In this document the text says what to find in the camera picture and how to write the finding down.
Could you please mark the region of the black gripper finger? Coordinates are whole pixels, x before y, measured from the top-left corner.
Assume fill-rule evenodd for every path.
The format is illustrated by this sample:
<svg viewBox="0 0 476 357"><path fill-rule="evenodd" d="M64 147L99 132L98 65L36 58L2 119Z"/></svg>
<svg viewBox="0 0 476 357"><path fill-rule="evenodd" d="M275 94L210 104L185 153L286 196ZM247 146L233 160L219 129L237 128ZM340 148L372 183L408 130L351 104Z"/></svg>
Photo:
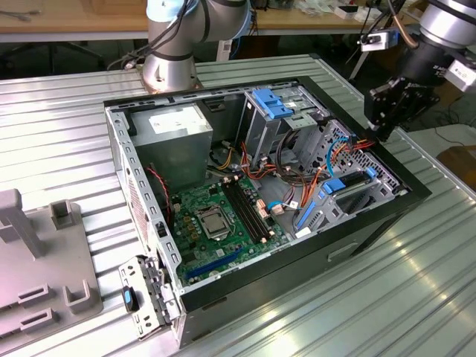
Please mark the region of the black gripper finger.
<svg viewBox="0 0 476 357"><path fill-rule="evenodd" d="M371 130L377 130L390 121L387 117L401 99L404 87L405 78L390 78L386 83L366 93L364 115Z"/></svg>
<svg viewBox="0 0 476 357"><path fill-rule="evenodd" d="M390 121L378 129L378 139L386 141L397 126L418 118L438 101L433 87L406 83L401 99L387 117Z"/></svg>

